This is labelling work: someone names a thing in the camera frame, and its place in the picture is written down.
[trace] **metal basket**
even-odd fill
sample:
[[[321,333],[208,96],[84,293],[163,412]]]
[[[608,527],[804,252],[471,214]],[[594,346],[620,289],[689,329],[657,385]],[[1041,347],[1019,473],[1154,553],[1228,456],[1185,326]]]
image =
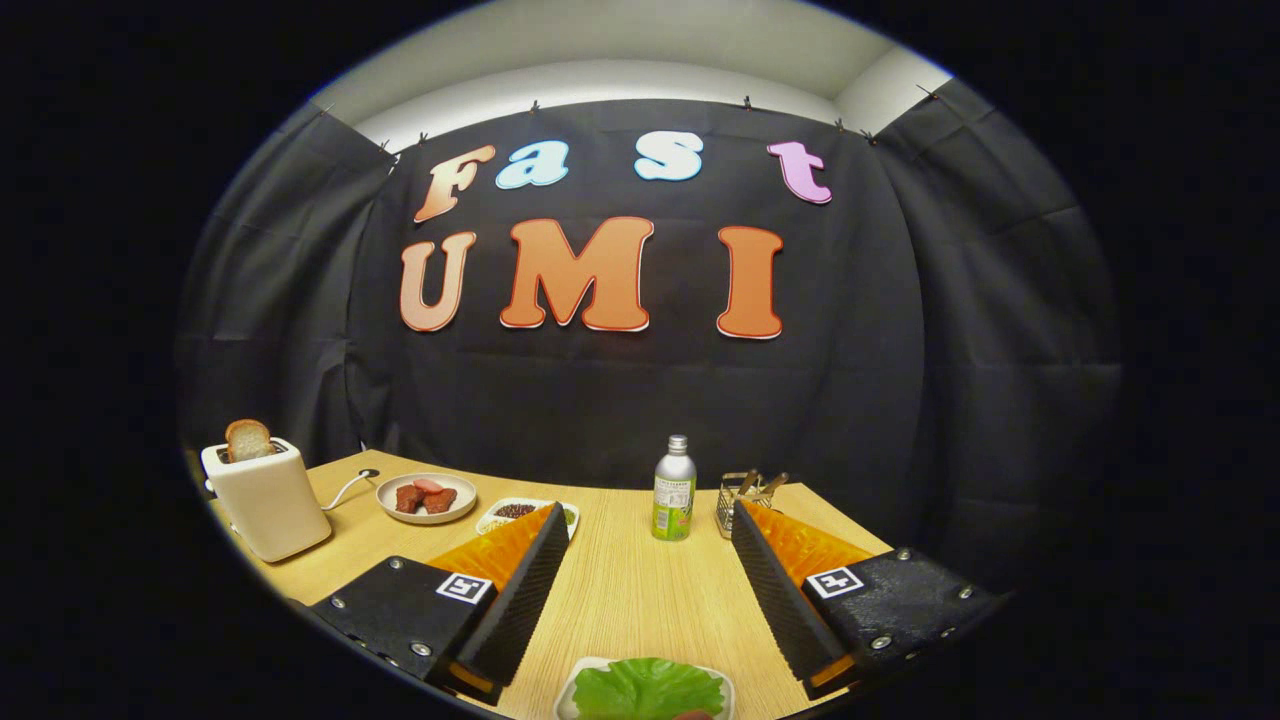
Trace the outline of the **metal basket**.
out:
[[[721,475],[719,500],[716,503],[716,524],[719,527],[721,536],[724,538],[733,537],[735,500],[741,497],[742,502],[754,502],[765,507],[773,507],[773,491],[785,483],[786,479],[787,474],[782,473],[765,486],[763,483],[764,477],[756,470],[724,473]]]

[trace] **orange letter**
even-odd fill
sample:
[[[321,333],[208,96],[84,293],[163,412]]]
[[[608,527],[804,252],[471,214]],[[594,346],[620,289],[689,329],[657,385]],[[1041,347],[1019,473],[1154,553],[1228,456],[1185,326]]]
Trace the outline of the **orange letter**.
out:
[[[511,305],[499,316],[508,328],[536,328],[547,313],[538,305],[541,283],[556,322],[567,325],[595,283],[591,306],[582,324],[593,331],[636,332],[649,327],[640,306],[640,251],[653,234],[644,218],[609,218],[575,258],[568,238],[556,220],[525,220],[511,228],[520,246]]]
[[[728,307],[716,327],[730,337],[778,337],[782,320],[773,314],[773,254],[782,250],[782,238],[742,227],[724,228],[719,238],[728,247]]]
[[[495,152],[493,145],[485,145],[431,168],[431,186],[426,188],[426,200],[422,201],[422,209],[413,215],[413,222],[425,223],[452,210],[458,204],[458,199],[453,197],[453,188],[457,187],[458,192],[462,192],[471,187],[471,181],[476,179],[476,163],[493,160]]]
[[[467,249],[476,241],[476,233],[460,232],[444,238],[444,283],[440,288],[440,301],[435,305],[422,302],[422,281],[426,278],[426,259],[435,250],[435,243],[419,242],[401,252],[404,261],[404,274],[401,275],[401,319],[419,332],[434,333],[453,320],[458,311],[458,296],[462,295],[462,266],[467,261]]]

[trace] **letter m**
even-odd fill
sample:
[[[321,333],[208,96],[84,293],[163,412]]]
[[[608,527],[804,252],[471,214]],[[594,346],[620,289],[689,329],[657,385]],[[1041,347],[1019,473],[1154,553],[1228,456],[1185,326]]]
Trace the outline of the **letter m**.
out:
[[[649,314],[640,306],[640,252],[653,234],[644,218],[609,218],[575,256],[559,223],[526,220],[511,228],[520,246],[511,304],[502,311],[508,328],[536,328],[547,313],[538,305],[541,286],[552,314],[567,325],[595,283],[591,305],[582,324],[593,331],[637,332],[649,327]]]

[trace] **letter s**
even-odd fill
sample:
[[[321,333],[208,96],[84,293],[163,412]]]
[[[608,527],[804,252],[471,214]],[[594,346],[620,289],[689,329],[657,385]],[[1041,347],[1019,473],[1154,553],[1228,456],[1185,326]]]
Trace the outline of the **letter s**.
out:
[[[703,138],[691,132],[659,129],[640,136],[636,151],[636,174],[644,179],[682,181],[703,169]]]

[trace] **toaster cord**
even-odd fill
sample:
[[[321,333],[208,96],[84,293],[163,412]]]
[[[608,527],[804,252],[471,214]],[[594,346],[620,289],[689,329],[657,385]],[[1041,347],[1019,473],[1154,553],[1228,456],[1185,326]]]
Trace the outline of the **toaster cord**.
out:
[[[362,480],[362,479],[365,479],[367,477],[369,477],[369,470],[361,470],[360,474],[356,475],[355,478],[352,478],[349,483],[342,486],[342,489],[338,491],[338,497],[333,498],[333,502],[330,502],[329,505],[325,505],[320,510],[326,510],[328,511],[328,510],[333,510],[334,507],[337,507],[338,506],[338,501],[342,500],[342,495],[344,492],[347,492],[347,488],[349,488],[351,486],[358,483],[360,480]]]

